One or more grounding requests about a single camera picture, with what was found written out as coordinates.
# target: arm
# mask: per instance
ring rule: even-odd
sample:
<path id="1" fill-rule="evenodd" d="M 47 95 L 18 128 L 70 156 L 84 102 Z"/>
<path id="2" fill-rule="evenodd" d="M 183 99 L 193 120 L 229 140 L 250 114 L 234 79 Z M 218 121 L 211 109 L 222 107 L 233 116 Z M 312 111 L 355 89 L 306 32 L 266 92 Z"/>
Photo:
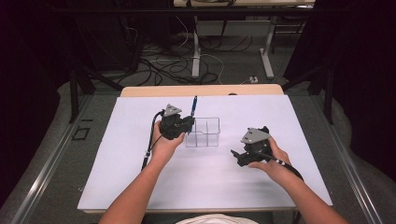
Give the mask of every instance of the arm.
<path id="1" fill-rule="evenodd" d="M 288 154 L 280 149 L 274 138 L 269 138 L 271 149 L 276 158 L 290 164 Z M 347 223 L 329 205 L 309 188 L 303 180 L 275 161 L 268 163 L 252 162 L 249 167 L 258 168 L 267 173 L 293 199 L 306 223 Z"/>
<path id="2" fill-rule="evenodd" d="M 160 122 L 157 121 L 154 126 L 153 142 L 158 141 L 152 149 L 150 162 L 108 207 L 100 224 L 141 223 L 163 167 L 170 161 L 176 147 L 184 138 L 184 133 L 172 141 L 161 137 L 159 124 Z"/>

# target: pen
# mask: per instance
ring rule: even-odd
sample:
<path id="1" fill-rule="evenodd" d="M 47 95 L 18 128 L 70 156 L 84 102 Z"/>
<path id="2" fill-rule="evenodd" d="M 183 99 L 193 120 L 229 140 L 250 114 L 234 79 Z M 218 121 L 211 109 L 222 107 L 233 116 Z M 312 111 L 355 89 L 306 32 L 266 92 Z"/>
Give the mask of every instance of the pen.
<path id="1" fill-rule="evenodd" d="M 197 96 L 195 95 L 194 100 L 192 101 L 192 109 L 191 109 L 191 116 L 194 117 L 195 107 L 197 106 Z"/>

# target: table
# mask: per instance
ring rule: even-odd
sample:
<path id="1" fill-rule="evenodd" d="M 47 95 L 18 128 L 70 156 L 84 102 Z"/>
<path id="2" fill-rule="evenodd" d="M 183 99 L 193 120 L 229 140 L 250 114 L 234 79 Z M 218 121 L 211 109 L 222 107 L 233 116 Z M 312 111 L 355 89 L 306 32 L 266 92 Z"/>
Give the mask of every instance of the table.
<path id="1" fill-rule="evenodd" d="M 168 103 L 195 116 L 219 117 L 218 147 L 180 145 L 164 168 L 148 203 L 148 213 L 274 211 L 295 209 L 289 195 L 259 170 L 239 167 L 231 149 L 247 127 L 266 125 L 287 148 L 306 184 L 332 204 L 289 97 L 280 86 L 176 86 L 125 88 L 114 107 L 78 209 L 102 213 L 140 172 L 152 117 Z M 182 117 L 190 113 L 181 112 Z"/>
<path id="2" fill-rule="evenodd" d="M 187 0 L 174 0 L 175 7 L 186 7 Z M 313 5 L 315 0 L 236 0 L 233 7 L 287 7 Z M 226 7 L 228 2 L 204 3 L 191 0 L 192 7 Z M 192 63 L 192 77 L 199 76 L 199 63 L 201 49 L 199 48 L 199 35 L 221 35 L 223 21 L 198 21 L 195 17 L 196 33 L 194 33 L 194 56 Z M 269 48 L 276 27 L 276 17 L 269 21 L 227 21 L 226 29 L 222 35 L 251 35 L 265 36 L 264 48 L 260 49 L 262 64 L 267 78 L 274 78 L 274 72 L 268 58 Z"/>

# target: power strip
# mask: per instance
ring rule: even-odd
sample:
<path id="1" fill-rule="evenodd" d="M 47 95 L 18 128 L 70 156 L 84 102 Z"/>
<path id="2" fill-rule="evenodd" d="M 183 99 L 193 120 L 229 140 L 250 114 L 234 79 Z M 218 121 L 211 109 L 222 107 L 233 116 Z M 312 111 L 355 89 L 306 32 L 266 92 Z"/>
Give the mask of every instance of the power strip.
<path id="1" fill-rule="evenodd" d="M 248 79 L 252 84 L 259 83 L 259 79 L 257 77 L 249 77 Z"/>

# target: transparent box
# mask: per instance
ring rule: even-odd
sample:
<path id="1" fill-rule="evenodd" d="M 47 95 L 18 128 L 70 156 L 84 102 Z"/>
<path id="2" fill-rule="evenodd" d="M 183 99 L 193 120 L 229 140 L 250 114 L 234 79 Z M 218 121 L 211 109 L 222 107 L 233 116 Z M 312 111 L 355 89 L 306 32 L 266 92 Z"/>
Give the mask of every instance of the transparent box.
<path id="1" fill-rule="evenodd" d="M 186 133 L 186 147 L 217 147 L 219 145 L 219 118 L 195 118 L 191 132 Z"/>

